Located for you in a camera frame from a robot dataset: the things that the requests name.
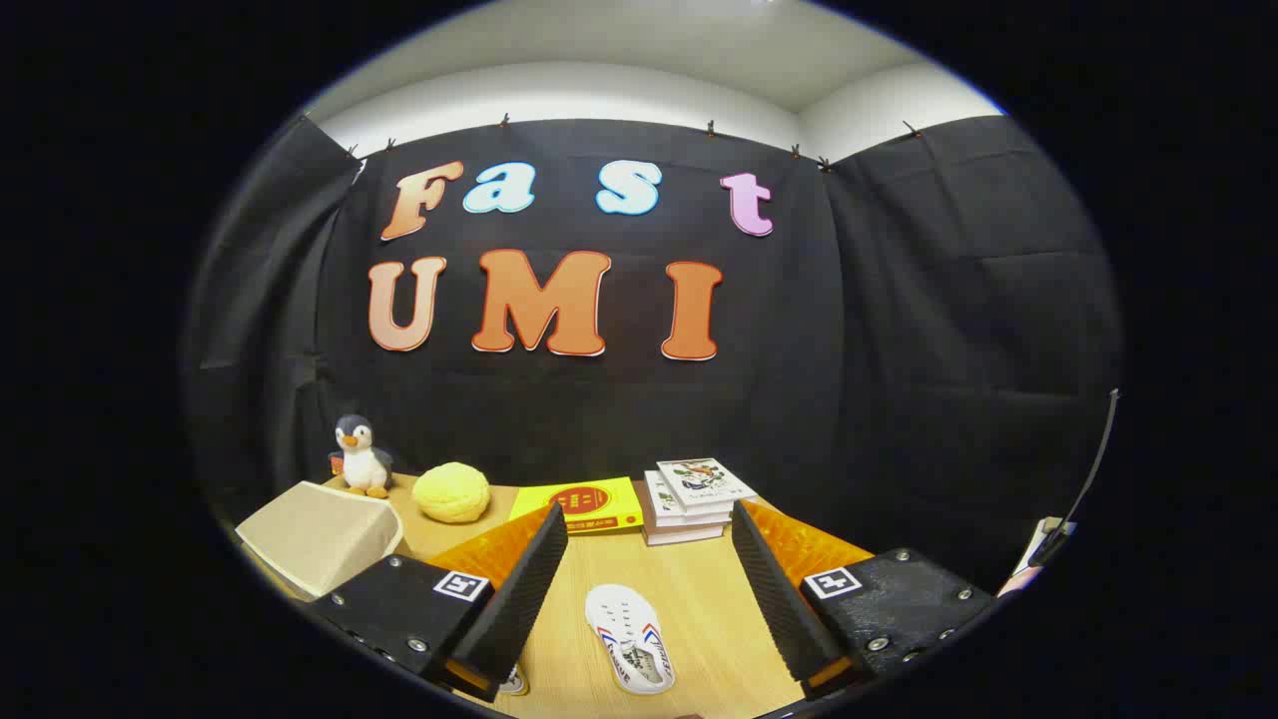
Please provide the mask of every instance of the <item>white ceiling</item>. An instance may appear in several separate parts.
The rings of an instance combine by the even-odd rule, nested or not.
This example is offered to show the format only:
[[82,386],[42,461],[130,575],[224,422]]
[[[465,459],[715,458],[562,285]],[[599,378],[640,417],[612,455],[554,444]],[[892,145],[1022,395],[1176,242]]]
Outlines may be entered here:
[[923,57],[803,0],[498,0],[358,68],[307,111],[325,120],[405,84],[553,60],[677,73],[799,112],[852,79]]

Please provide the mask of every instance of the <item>letter t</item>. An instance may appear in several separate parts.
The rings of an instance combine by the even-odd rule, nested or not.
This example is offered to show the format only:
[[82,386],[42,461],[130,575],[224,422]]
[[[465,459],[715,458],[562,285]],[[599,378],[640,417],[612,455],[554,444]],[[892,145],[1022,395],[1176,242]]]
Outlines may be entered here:
[[759,201],[772,199],[772,190],[759,186],[750,172],[720,179],[720,186],[728,189],[732,223],[745,234],[763,236],[772,231],[772,220],[759,216]]

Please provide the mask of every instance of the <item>stuffed penguin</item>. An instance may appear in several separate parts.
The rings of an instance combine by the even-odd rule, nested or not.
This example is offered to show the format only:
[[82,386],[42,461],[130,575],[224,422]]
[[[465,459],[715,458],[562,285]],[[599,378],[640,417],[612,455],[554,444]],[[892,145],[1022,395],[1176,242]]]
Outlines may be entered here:
[[373,447],[373,428],[368,420],[359,415],[345,415],[337,420],[336,437],[341,452],[334,452],[328,457],[341,456],[349,487],[346,492],[386,499],[386,484],[394,458],[389,452]]

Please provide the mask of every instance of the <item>white wall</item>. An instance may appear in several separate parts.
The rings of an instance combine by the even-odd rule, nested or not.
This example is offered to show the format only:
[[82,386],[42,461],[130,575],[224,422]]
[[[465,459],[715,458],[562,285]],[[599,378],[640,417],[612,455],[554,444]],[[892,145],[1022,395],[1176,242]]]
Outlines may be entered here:
[[567,117],[705,128],[790,148],[799,117],[743,92],[645,68],[597,63],[528,63],[432,78],[381,95],[317,124],[355,156],[458,129]]
[[619,119],[714,130],[841,160],[916,129],[1002,111],[957,77],[914,63],[856,79],[801,112],[684,75],[598,63],[528,63],[433,78],[317,124],[355,156],[458,129],[546,119]]
[[879,70],[831,93],[799,114],[803,153],[841,160],[914,129],[964,117],[1002,115],[967,83],[930,63]]

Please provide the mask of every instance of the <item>letter s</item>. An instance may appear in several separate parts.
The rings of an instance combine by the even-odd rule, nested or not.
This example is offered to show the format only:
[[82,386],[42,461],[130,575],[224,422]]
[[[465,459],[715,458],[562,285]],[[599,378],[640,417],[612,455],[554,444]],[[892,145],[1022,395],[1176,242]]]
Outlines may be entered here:
[[661,169],[652,162],[613,160],[599,169],[599,184],[607,188],[594,195],[599,209],[610,215],[643,215],[657,206]]

